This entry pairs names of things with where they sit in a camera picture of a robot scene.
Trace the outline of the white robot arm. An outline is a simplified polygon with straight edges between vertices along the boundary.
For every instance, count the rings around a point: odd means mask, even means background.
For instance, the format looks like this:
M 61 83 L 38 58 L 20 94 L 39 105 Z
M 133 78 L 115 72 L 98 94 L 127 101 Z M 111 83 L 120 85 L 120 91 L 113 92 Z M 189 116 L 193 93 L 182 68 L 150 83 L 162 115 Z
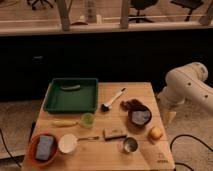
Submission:
M 157 95 L 161 106 L 161 117 L 168 127 L 176 116 L 174 108 L 190 100 L 213 115 L 213 88 L 205 84 L 207 67 L 200 62 L 192 62 L 170 70 L 166 76 L 166 86 Z

